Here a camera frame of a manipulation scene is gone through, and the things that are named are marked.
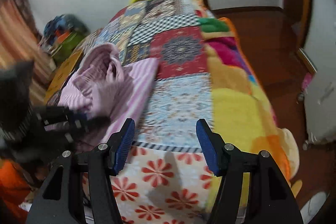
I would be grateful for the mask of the orange sleeve forearm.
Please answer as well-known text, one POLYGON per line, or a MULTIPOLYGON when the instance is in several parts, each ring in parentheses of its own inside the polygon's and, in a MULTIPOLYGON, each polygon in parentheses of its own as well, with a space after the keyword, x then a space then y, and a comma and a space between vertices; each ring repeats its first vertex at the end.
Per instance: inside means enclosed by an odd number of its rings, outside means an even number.
POLYGON ((25 223, 28 212, 19 207, 31 193, 20 170, 9 160, 1 160, 1 202, 15 223, 25 223))

